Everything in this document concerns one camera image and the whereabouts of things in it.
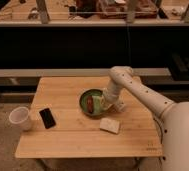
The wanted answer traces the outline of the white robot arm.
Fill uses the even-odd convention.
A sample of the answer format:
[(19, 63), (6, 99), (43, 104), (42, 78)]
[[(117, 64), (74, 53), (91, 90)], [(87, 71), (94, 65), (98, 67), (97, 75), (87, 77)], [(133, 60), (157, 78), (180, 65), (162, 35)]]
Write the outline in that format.
[(103, 90), (104, 107), (115, 104), (125, 88), (162, 122), (162, 171), (189, 171), (189, 102), (175, 102), (133, 79), (133, 69), (114, 66)]

